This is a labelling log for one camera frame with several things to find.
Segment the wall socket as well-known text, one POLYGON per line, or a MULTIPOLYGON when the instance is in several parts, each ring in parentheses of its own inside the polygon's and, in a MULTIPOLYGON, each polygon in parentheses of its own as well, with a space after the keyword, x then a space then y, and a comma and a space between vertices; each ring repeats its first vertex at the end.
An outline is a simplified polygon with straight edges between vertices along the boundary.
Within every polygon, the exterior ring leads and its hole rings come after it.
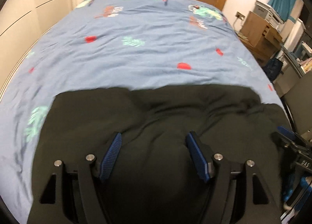
POLYGON ((243 21, 245 19, 245 15, 241 14, 240 12, 236 12, 235 17, 243 21))

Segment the blue patterned bed duvet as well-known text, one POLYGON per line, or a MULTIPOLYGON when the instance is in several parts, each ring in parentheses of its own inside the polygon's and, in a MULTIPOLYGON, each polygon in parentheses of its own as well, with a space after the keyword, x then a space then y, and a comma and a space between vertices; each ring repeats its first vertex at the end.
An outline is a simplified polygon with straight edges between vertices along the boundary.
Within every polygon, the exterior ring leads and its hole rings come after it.
POLYGON ((224 14, 196 0, 86 0, 31 48, 1 99, 1 196, 26 223, 31 168, 55 95, 98 87, 249 87, 281 104, 224 14))

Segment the white printer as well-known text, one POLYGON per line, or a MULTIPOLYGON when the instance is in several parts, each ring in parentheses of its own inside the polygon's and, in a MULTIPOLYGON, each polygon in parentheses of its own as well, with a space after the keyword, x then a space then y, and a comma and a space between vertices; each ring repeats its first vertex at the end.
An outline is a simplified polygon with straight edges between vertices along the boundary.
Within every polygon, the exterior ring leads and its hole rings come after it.
POLYGON ((264 4, 258 0, 255 2, 253 12, 266 20, 275 29, 284 24, 284 21, 270 5, 264 4))

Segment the black puffer jacket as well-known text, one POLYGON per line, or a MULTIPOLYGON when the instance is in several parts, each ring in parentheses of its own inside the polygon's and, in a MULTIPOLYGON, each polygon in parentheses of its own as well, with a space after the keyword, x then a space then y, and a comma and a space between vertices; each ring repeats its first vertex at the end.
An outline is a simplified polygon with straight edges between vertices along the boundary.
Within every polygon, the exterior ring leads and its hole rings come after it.
POLYGON ((203 223, 207 187, 186 146, 194 131, 229 161, 253 160, 281 211, 281 153, 272 140, 287 124, 282 108, 251 89, 172 85, 57 95, 43 124, 33 168, 43 159, 89 154, 114 132, 122 148, 109 179, 96 187, 106 223, 203 223))

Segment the white wardrobe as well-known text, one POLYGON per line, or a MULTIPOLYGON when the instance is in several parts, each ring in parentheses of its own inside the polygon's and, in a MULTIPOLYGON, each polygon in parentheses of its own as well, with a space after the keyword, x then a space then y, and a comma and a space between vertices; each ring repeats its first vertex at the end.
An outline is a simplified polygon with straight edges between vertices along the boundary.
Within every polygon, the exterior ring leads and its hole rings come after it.
POLYGON ((7 0, 1 9, 1 85, 24 54, 72 10, 71 0, 7 0))

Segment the wooden drawer cabinet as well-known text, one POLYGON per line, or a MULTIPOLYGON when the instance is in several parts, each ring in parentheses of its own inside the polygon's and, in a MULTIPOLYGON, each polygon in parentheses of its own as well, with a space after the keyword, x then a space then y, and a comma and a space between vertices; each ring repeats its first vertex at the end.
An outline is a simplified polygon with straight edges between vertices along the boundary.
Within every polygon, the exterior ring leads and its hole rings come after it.
POLYGON ((278 31, 252 11, 238 36, 260 66, 264 66, 281 49, 282 37, 278 31))

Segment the grey chair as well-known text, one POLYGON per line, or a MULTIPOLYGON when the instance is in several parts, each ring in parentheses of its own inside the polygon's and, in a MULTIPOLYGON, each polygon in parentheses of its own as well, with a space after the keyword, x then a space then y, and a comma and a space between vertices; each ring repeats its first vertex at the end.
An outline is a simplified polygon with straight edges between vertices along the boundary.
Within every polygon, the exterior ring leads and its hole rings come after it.
POLYGON ((293 130, 302 138, 311 141, 312 123, 311 71, 305 74, 284 95, 293 130))

